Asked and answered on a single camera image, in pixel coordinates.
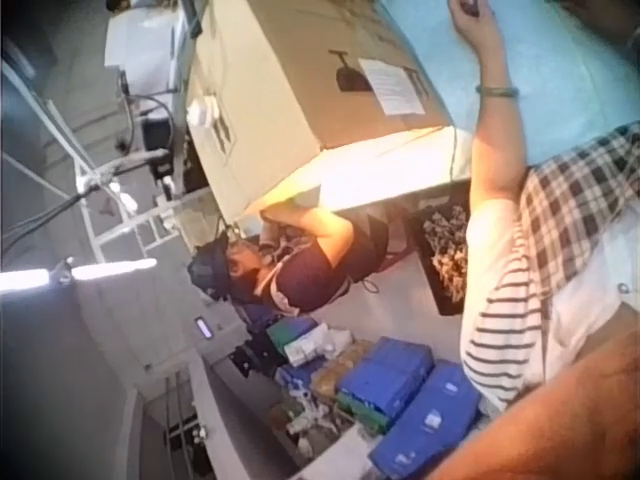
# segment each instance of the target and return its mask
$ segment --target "sleeve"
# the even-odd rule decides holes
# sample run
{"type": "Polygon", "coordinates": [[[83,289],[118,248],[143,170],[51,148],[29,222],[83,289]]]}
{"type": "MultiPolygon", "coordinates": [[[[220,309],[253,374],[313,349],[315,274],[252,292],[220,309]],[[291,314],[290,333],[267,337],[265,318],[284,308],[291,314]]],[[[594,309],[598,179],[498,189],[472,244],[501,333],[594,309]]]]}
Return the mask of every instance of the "sleeve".
{"type": "Polygon", "coordinates": [[[518,223],[518,205],[511,200],[483,202],[467,225],[467,292],[463,314],[462,345],[472,327],[472,319],[484,308],[509,261],[518,223]]]}
{"type": "Polygon", "coordinates": [[[289,257],[276,275],[275,288],[289,305],[311,312],[330,302],[346,276],[334,269],[317,242],[289,257]]]}

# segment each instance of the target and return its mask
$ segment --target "black cap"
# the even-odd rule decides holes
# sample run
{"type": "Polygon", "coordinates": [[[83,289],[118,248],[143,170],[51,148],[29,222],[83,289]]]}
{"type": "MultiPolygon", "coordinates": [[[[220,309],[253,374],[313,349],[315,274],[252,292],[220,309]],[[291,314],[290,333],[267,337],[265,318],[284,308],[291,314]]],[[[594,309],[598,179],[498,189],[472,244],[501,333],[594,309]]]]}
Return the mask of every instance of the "black cap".
{"type": "Polygon", "coordinates": [[[228,300],[232,283],[227,261],[229,237],[223,232],[213,242],[196,247],[196,254],[187,267],[191,283],[213,300],[228,300]]]}

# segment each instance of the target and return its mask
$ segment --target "wristband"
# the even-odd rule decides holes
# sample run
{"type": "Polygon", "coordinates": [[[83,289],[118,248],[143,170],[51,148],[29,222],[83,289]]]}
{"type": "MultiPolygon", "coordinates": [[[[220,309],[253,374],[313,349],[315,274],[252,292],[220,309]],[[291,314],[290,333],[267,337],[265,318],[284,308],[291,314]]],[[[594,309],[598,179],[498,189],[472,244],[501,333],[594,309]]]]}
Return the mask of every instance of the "wristband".
{"type": "Polygon", "coordinates": [[[484,85],[478,85],[476,92],[483,97],[517,98],[520,95],[520,91],[515,87],[485,87],[484,85]]]}

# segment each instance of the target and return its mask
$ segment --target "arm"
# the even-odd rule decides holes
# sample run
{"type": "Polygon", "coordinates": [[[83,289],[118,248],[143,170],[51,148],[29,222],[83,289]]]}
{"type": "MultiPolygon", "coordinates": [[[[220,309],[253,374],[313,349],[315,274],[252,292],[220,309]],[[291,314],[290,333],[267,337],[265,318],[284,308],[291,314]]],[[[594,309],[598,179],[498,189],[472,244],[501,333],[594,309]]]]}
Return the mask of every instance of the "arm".
{"type": "Polygon", "coordinates": [[[522,399],[428,479],[637,478],[626,475],[640,465],[639,382],[636,327],[522,399]]]}
{"type": "MultiPolygon", "coordinates": [[[[504,44],[487,0],[479,16],[467,15],[464,0],[449,0],[454,25],[475,50],[484,87],[512,86],[504,44]]],[[[471,159],[471,210],[496,199],[518,202],[527,171],[522,119],[516,99],[483,96],[471,159]]]]}
{"type": "Polygon", "coordinates": [[[323,208],[305,208],[293,202],[271,205],[262,215],[271,221],[291,225],[309,232],[335,267],[353,243],[353,225],[350,221],[323,208]]]}
{"type": "MultiPolygon", "coordinates": [[[[480,57],[485,87],[511,87],[503,52],[480,57]]],[[[483,96],[471,150],[471,210],[486,200],[518,203],[527,172],[522,119],[517,99],[483,96]]]]}

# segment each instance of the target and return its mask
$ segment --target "bracelet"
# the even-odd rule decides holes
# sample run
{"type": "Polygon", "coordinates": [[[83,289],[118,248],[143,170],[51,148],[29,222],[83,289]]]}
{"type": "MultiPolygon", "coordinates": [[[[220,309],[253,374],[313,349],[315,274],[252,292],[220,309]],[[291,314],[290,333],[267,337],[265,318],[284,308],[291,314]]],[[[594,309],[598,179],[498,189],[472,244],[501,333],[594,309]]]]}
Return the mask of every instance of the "bracelet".
{"type": "Polygon", "coordinates": [[[483,97],[517,98],[520,95],[520,91],[515,87],[485,87],[484,85],[478,85],[476,92],[483,97]]]}
{"type": "Polygon", "coordinates": [[[638,28],[636,28],[634,30],[634,32],[631,34],[631,37],[629,37],[629,41],[627,42],[627,48],[629,50],[634,50],[638,43],[638,39],[640,39],[640,26],[638,26],[638,28]]]}

